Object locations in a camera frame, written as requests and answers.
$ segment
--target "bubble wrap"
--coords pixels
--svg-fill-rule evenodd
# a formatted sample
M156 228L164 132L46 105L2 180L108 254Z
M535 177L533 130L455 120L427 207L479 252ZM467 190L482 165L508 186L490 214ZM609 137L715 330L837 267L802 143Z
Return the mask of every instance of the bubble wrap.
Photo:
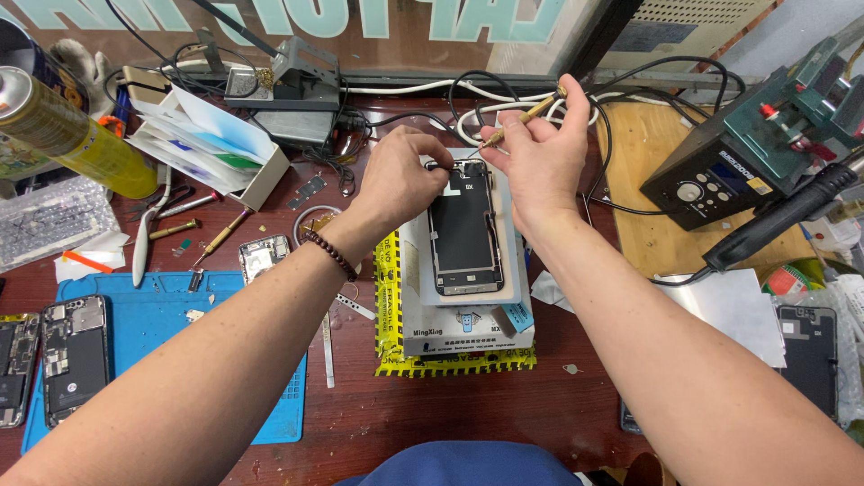
M0 273L120 230L105 188L74 177L0 201Z

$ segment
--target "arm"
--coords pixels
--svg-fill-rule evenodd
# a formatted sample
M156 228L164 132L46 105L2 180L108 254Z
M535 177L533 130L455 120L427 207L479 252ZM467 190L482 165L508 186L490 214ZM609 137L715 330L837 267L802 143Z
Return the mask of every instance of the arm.
M372 151L351 207L320 231L356 264L447 184L449 152L400 127ZM0 484L216 484L270 415L345 283L303 245L144 357L48 434Z
M684 484L852 484L864 452L755 355L656 289L576 211L588 101L561 130L502 113L517 228L555 276L651 446ZM483 129L489 137L492 127Z

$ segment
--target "yellow fragile tape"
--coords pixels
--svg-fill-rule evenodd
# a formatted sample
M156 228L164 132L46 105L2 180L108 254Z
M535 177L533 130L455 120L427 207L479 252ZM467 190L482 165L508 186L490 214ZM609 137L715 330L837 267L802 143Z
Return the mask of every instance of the yellow fragile tape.
M402 254L399 231L384 238L372 255L375 265L375 352L381 358L376 376L444 376L448 374L490 373L533 369L537 364L534 348L500 349L459 353L446 360L421 361L403 354L402 335Z

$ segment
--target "red knob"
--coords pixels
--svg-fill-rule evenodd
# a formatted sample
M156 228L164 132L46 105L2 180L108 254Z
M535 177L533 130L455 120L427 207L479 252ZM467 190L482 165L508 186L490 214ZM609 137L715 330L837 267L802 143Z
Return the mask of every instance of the red knob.
M777 114L777 110L775 110L774 107L771 105L762 105L759 107L759 113L761 113L761 115L765 117L765 119L769 119L770 117Z

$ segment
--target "blue silicone mat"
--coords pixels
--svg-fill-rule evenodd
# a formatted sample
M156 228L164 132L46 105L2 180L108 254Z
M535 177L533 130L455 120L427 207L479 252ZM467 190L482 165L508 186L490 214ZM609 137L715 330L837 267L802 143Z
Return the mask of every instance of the blue silicone mat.
M204 272L197 292L187 288L191 272L146 273L140 289L132 287L129 273L97 273L81 280L60 283L57 301L101 294L108 302L111 322L114 374L120 375L189 324L190 309L209 311L243 288L240 272ZM210 296L215 300L210 305ZM303 397L306 392L306 356L291 378L282 399L264 422L253 444L278 444L300 440ZM21 453L29 451L48 434L42 396L42 367L37 371L24 430Z

